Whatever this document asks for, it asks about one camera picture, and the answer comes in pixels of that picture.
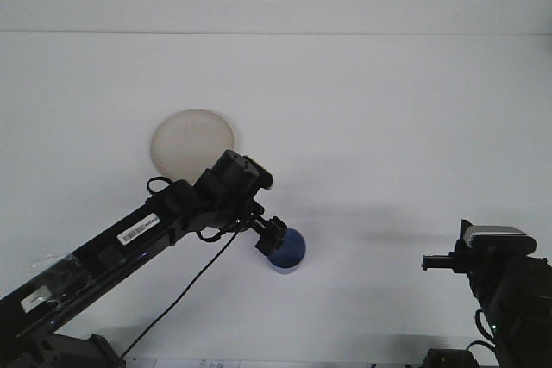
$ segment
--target white plate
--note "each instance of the white plate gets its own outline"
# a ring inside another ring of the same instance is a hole
[[[188,109],[161,123],[152,138],[150,153],[162,175],[193,184],[226,149],[234,149],[231,126],[212,111]]]

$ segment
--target blue object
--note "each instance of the blue object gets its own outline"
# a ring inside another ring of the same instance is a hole
[[[294,228],[288,228],[281,248],[268,256],[268,260],[279,269],[292,270],[301,263],[306,250],[301,233]]]

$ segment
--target wire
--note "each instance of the wire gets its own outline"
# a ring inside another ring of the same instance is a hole
[[[483,324],[481,323],[481,314],[483,313],[483,309],[478,309],[475,312],[475,326],[480,331],[480,334],[485,337],[485,339],[489,340],[494,344],[494,336],[492,334],[489,334],[483,327]]]
[[[190,282],[190,284],[188,284],[188,286],[186,286],[186,288],[184,289],[184,291],[179,295],[179,297],[176,298],[176,300],[161,314],[159,315],[152,323],[149,324],[149,326],[143,330],[143,332],[138,336],[138,338],[135,339],[135,341],[130,344],[130,346],[127,348],[127,350],[125,352],[122,353],[122,355],[119,357],[119,359],[116,361],[116,363],[118,363],[119,361],[121,361],[124,357],[127,356],[127,354],[129,353],[129,351],[135,347],[135,345],[144,337],[146,336],[147,332],[149,332],[149,330],[154,327],[154,325],[159,322],[166,314],[168,314],[176,305],[178,302],[180,302],[180,300],[184,297],[184,295],[186,293],[188,293],[188,290],[190,290],[190,288],[197,282],[197,280],[201,277],[201,275],[203,275],[205,273],[205,271],[207,269],[209,269],[209,267],[215,263],[215,261],[221,256],[221,254],[224,253],[224,251],[228,248],[228,246],[230,246],[230,244],[235,240],[236,236],[238,235],[238,233],[235,233],[231,238],[230,240],[223,246],[223,248],[215,255],[215,257],[213,259],[210,260],[210,262],[205,265],[205,267],[199,271],[199,273],[196,275],[195,278],[192,279],[192,281]]]
[[[469,348],[471,348],[472,346],[474,345],[481,345],[481,346],[484,346],[486,349],[488,349],[489,351],[491,351],[492,353],[495,353],[496,350],[495,350],[495,347],[492,346],[491,344],[489,344],[488,342],[485,342],[483,340],[475,340],[474,342],[472,342],[471,344],[469,344],[467,347],[466,347],[466,351],[469,351]],[[464,353],[464,356],[462,357],[462,365],[461,365],[461,368],[464,368],[466,366],[466,354]]]
[[[469,344],[467,346],[466,351],[469,351],[469,348],[471,348],[474,345],[481,345],[481,346],[484,346],[486,349],[488,349],[489,351],[491,351],[493,353],[496,352],[496,348],[494,346],[492,346],[491,344],[489,344],[488,342],[485,342],[483,340],[475,340],[474,342],[472,342],[471,344]]]

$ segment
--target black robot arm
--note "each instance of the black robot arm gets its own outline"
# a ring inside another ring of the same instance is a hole
[[[467,274],[501,368],[552,366],[552,268],[545,258],[528,256],[535,250],[536,241],[516,228],[463,220],[453,252],[423,257],[424,270]]]
[[[0,367],[124,366],[101,337],[53,333],[188,233],[253,228],[263,254],[281,245],[286,225],[263,219],[254,200],[273,177],[249,157],[227,150],[193,186],[164,180],[157,193],[148,183],[152,196],[140,208],[0,300]]]

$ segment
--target barcode label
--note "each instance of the barcode label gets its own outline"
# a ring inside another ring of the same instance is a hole
[[[47,286],[41,286],[21,301],[21,306],[26,314],[52,297],[52,292]]]
[[[152,213],[148,217],[144,217],[142,220],[138,221],[132,228],[129,228],[119,234],[117,239],[121,242],[123,246],[126,246],[132,240],[137,238],[140,234],[148,231],[150,228],[159,223],[159,217]]]

